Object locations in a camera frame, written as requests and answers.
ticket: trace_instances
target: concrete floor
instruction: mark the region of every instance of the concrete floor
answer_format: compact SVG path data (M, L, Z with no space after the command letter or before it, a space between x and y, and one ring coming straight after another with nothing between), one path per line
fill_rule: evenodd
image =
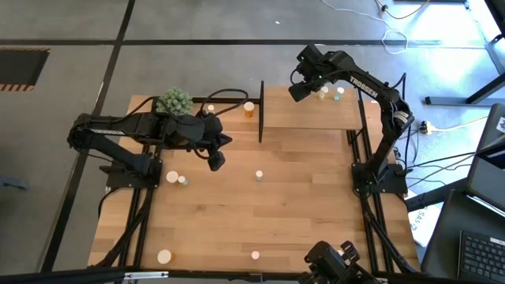
M341 8L379 15L373 0L328 1ZM127 2L3 0L0 39L113 39ZM386 3L396 14L416 7L392 0ZM490 16L485 9L477 9L481 8L481 2L475 0L473 5L474 12L479 10L479 19L488 21ZM406 31L411 39L443 40L452 47L465 47L468 42L481 40L473 16L459 4L430 4L404 21L386 16L384 19ZM144 0L136 3L126 38L381 39L384 31L380 22L336 12L318 1ZM260 80L265 80L265 84L289 83L288 76L302 48L123 47L103 114L123 115L132 94L161 95L173 86L194 96L220 88L244 88L251 96L258 96ZM422 103L425 96L466 97L498 76L483 47L410 48L398 55L389 55L382 47L321 47L321 50L345 50L361 68L381 80L395 82L407 72L406 99L417 121L429 120L438 128L479 118L488 109L426 106ZM24 179L32 186L27 192L4 188L0 192L2 275L38 269L76 156L68 148L66 136L77 115L93 108L110 53L111 47L52 47L34 92L0 92L0 173ZM495 96L505 97L505 93L501 91ZM417 162L474 150L483 125L420 135ZM398 142L401 151L404 143L404 140ZM412 161L413 148L410 149L409 161ZM105 175L98 170L102 163L88 160L55 269L86 266L97 223L96 208L105 184ZM464 177L467 171L468 167L446 171L431 179L451 182ZM431 172L432 169L415 170L410 176L424 177ZM412 190L419 193L438 186L420 183Z

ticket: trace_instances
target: green plant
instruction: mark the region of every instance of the green plant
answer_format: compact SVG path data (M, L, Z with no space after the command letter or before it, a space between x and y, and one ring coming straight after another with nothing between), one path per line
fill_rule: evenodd
M165 95L159 97L160 100L165 102L168 110L160 103L156 103L156 111L158 112L171 112L175 115L188 114L193 108L193 98L188 92L184 92L179 88L172 88L166 91Z

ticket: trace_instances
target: white cap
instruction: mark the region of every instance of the white cap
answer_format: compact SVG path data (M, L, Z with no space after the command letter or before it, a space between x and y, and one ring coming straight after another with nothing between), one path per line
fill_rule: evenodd
M178 178L179 178L179 174L175 170L171 170L168 172L168 174L166 174L166 180L169 183L176 182Z
M158 262L161 264L167 264L172 260L172 252L168 249L160 250L158 252Z
M260 258L260 252L254 251L251 253L251 257L253 260L257 260Z
M244 109L247 111L254 110L254 103L251 102L244 103Z

